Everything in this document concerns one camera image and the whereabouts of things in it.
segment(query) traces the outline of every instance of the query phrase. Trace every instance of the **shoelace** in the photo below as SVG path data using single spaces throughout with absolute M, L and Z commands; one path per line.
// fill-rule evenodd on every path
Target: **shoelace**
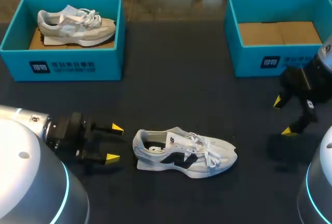
M 95 12 L 95 10 L 88 10 L 84 8 L 81 8 L 79 10 L 84 12 L 82 16 L 83 20 L 76 22 L 76 24 L 84 24 L 90 27 L 97 27 L 100 25 L 102 18 L 100 17 L 98 12 Z
M 200 148 L 199 150 L 203 149 L 203 152 L 195 152 L 195 151 L 191 151 L 189 149 L 187 149 L 187 151 L 189 153 L 193 153 L 193 154 L 204 154 L 205 159 L 206 159 L 206 164 L 208 167 L 210 168 L 214 168 L 216 167 L 218 164 L 220 164 L 220 156 L 215 153 L 212 148 L 210 147 L 210 141 L 200 135 L 197 135 L 193 132 L 190 132 L 190 134 L 192 134 L 193 136 L 189 136 L 188 138 L 191 140 L 193 146 L 196 148 L 197 146 L 197 141 L 201 142 L 203 144 L 203 147 Z

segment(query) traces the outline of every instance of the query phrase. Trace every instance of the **shoe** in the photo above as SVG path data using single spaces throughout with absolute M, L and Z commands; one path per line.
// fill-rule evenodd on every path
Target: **shoe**
M 212 137 L 173 129 L 139 130 L 133 140 L 137 169 L 178 170 L 191 178 L 214 176 L 229 169 L 238 158 L 235 146 Z
M 116 30 L 111 19 L 101 18 L 95 10 L 76 9 L 70 5 L 57 13 L 41 10 L 38 27 L 44 35 L 44 45 L 98 45 L 110 39 Z

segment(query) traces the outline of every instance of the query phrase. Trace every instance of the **cardboard box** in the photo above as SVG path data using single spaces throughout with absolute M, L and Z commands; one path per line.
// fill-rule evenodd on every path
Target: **cardboard box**
M 330 16 L 331 0 L 228 0 L 225 32 L 235 75 L 278 76 L 289 65 L 305 66 L 332 34 Z
M 114 42 L 94 48 L 44 46 L 36 33 L 38 12 L 59 12 L 67 5 L 116 21 Z M 15 81 L 120 80 L 125 28 L 122 0 L 21 0 L 0 53 Z
M 240 23 L 243 44 L 322 44 L 312 22 Z
M 278 23 L 240 23 L 244 45 L 282 45 L 282 35 Z

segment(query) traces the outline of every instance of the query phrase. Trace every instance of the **blue box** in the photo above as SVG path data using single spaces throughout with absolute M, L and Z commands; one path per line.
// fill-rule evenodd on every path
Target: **blue box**
M 332 34 L 331 0 L 228 0 L 225 19 L 226 39 L 237 77 L 278 76 L 290 59 L 308 63 L 321 45 L 245 46 L 239 23 L 312 21 L 322 42 Z M 264 59 L 276 66 L 261 68 Z
M 29 50 L 38 12 L 59 12 L 67 5 L 96 10 L 102 18 L 115 20 L 114 47 Z M 0 46 L 0 54 L 15 81 L 120 80 L 125 28 L 122 0 L 22 0 Z M 59 66 L 56 64 L 74 63 L 74 69 L 56 68 Z M 44 65 L 42 73 L 36 73 L 34 65 Z

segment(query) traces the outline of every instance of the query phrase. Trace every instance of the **table surface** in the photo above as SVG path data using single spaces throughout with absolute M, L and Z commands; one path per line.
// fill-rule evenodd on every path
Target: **table surface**
M 0 25 L 0 40 L 7 25 Z M 295 138 L 281 133 L 301 114 L 296 99 L 273 108 L 277 78 L 235 78 L 223 21 L 129 23 L 120 82 L 15 83 L 0 62 L 0 104 L 49 113 L 80 111 L 124 128 L 103 149 L 121 155 L 118 166 L 91 175 L 70 169 L 83 183 L 91 223 L 300 224 L 299 185 L 324 133 L 331 103 L 317 108 L 319 123 Z M 181 127 L 237 147 L 234 167 L 206 179 L 132 166 L 139 129 Z

